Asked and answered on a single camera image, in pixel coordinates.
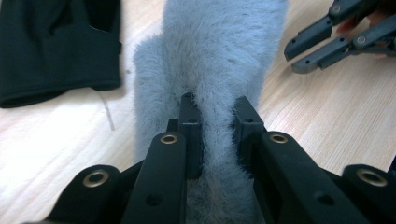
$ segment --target black fabric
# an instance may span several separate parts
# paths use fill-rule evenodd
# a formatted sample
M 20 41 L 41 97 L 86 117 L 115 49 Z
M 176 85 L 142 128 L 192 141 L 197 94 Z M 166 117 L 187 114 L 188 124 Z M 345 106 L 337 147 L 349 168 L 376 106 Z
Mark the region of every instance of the black fabric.
M 120 0 L 3 0 L 0 107 L 120 86 Z

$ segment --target human hand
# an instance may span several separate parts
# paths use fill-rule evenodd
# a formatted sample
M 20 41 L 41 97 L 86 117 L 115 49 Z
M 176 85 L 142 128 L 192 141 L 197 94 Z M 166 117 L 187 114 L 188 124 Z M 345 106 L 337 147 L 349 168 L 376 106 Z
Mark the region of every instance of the human hand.
M 376 10 L 370 14 L 367 19 L 370 21 L 370 27 L 379 24 L 384 19 L 396 13 L 396 0 L 382 0 L 379 2 Z M 337 28 L 337 33 L 347 34 L 359 25 L 355 18 L 351 18 L 341 23 Z

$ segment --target black mechanical component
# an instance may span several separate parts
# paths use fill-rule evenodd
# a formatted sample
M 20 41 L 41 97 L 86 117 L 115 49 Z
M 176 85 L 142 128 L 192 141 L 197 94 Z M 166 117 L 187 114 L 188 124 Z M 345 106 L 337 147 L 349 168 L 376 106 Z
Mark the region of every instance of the black mechanical component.
M 291 60 L 321 41 L 329 38 L 332 27 L 353 18 L 355 22 L 375 10 L 378 0 L 335 0 L 324 18 L 308 26 L 294 37 L 285 47 L 285 57 Z M 361 53 L 381 53 L 389 57 L 396 56 L 396 15 L 378 25 L 356 35 L 347 41 L 340 36 L 321 49 L 303 57 L 291 67 L 295 73 L 305 74 L 317 68 L 324 69 L 349 55 Z
M 181 103 L 179 119 L 153 138 L 144 161 L 121 174 L 104 165 L 82 171 L 39 223 L 185 223 L 186 181 L 199 177 L 202 162 L 191 157 L 203 149 L 189 143 L 201 141 L 193 136 L 201 118 L 192 94 Z M 267 223 L 396 223 L 395 162 L 388 173 L 350 165 L 338 176 L 318 167 L 291 136 L 267 132 L 246 97 L 234 113 L 240 164 L 254 178 Z
M 396 157 L 393 159 L 393 163 L 390 165 L 388 173 L 396 178 Z

